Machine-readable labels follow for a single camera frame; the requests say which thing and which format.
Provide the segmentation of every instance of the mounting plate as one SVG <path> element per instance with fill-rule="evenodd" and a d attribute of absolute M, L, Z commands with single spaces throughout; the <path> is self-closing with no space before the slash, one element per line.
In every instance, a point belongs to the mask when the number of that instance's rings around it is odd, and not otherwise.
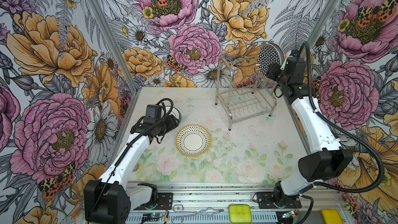
<path fill-rule="evenodd" d="M 265 208 L 281 208 L 276 206 L 273 203 L 273 199 L 272 199 L 272 195 L 273 192 L 269 191 L 269 192 L 257 192 L 256 196 L 257 196 L 257 201 L 258 201 L 258 207 L 260 209 L 265 209 Z M 291 197 L 288 200 L 282 202 L 283 205 L 285 206 L 284 208 L 296 208 L 296 204 L 297 204 L 297 208 L 301 208 L 301 202 L 300 199 L 297 197 Z"/>
<path fill-rule="evenodd" d="M 168 210 L 172 209 L 173 193 L 158 193 L 158 199 L 166 205 Z M 155 207 L 153 208 L 147 208 L 145 207 L 145 204 L 142 204 L 134 210 L 164 210 L 164 207 L 159 203 L 156 203 Z"/>

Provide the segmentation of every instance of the wire rack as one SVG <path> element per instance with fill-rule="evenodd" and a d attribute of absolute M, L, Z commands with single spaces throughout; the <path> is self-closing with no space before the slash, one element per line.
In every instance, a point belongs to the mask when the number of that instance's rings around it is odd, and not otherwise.
<path fill-rule="evenodd" d="M 235 71 L 233 66 L 239 62 L 248 62 L 248 59 L 250 58 L 228 62 L 224 57 L 221 57 L 218 61 L 215 104 L 217 105 L 218 100 L 220 100 L 229 118 L 229 130 L 231 130 L 232 124 L 236 122 L 263 114 L 271 116 L 276 107 L 276 98 L 272 95 L 272 91 L 267 88 L 272 82 L 262 79 L 258 74 L 255 77 L 256 81 L 252 84 L 239 88 L 234 86 Z M 227 74 L 224 74 L 227 77 L 228 88 L 220 87 L 221 68 L 224 67 L 226 69 L 223 69 L 223 71 L 228 71 Z"/>

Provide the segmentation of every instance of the dish rack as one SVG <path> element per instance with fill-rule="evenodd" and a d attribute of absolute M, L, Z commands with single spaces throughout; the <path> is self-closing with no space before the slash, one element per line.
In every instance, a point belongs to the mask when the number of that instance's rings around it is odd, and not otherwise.
<path fill-rule="evenodd" d="M 220 100 L 229 118 L 229 130 L 231 130 L 234 123 L 263 114 L 271 116 L 275 110 L 276 98 L 272 94 L 273 89 L 270 90 L 269 87 L 277 87 L 277 84 L 261 76 L 258 69 L 254 70 L 255 76 L 251 84 L 234 85 L 236 70 L 234 67 L 242 63 L 253 62 L 254 59 L 257 58 L 245 57 L 229 62 L 226 60 L 226 56 L 222 56 L 218 61 L 215 104 L 217 105 L 218 100 Z M 226 76 L 228 87 L 220 87 L 221 73 Z"/>

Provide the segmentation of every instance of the pink peony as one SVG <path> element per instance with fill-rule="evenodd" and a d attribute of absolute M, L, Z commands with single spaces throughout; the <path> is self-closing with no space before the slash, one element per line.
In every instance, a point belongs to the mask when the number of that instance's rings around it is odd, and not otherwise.
<path fill-rule="evenodd" d="M 12 133 L 12 122 L 20 111 L 17 98 L 8 88 L 0 85 L 0 152 L 8 144 Z"/>
<path fill-rule="evenodd" d="M 358 9 L 374 9 L 386 0 L 352 0 L 346 12 L 340 15 L 338 32 L 333 38 L 335 50 L 351 59 L 366 63 L 375 62 L 388 54 L 398 44 L 398 14 L 386 22 L 371 21 L 366 27 L 359 27 Z"/>
<path fill-rule="evenodd" d="M 77 99 L 56 93 L 25 109 L 15 125 L 15 144 L 11 171 L 32 176 L 37 182 L 62 174 L 74 163 L 83 166 L 88 156 L 86 145 L 90 113 Z"/>
<path fill-rule="evenodd" d="M 376 110 L 379 92 L 371 69 L 359 61 L 334 61 L 322 75 L 320 109 L 345 130 L 361 127 Z"/>
<path fill-rule="evenodd" d="M 220 44 L 217 35 L 200 25 L 182 27 L 169 37 L 170 55 L 176 62 L 187 66 L 186 73 L 197 74 L 198 69 L 220 59 Z"/>
<path fill-rule="evenodd" d="M 136 0 L 138 4 L 136 4 L 137 9 L 142 11 L 145 8 L 149 10 L 148 7 L 151 9 L 153 8 L 152 0 Z M 152 9 L 153 16 L 147 16 L 148 21 L 152 24 L 153 29 L 157 32 L 164 32 L 169 29 L 177 29 L 181 28 L 186 23 L 191 23 L 196 14 L 196 6 L 197 0 L 175 0 L 175 5 L 180 5 L 181 9 L 178 8 L 171 8 L 169 6 L 162 6 L 163 9 L 168 9 L 163 11 L 162 13 L 156 14 L 156 9 Z"/>

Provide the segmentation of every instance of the floral tablecloth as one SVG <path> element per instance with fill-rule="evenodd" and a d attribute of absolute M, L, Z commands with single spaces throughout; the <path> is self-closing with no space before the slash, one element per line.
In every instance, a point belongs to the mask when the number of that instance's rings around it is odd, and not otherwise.
<path fill-rule="evenodd" d="M 154 140 L 145 150 L 130 181 L 274 184 L 289 177 L 306 155 L 282 98 L 272 117 L 242 121 L 228 131 L 224 109 L 214 104 L 215 89 L 144 87 L 130 126 L 145 114 L 147 104 L 166 97 L 180 110 L 182 121 L 161 144 Z M 190 124 L 211 135 L 210 148 L 198 157 L 186 157 L 176 148 L 177 133 Z"/>

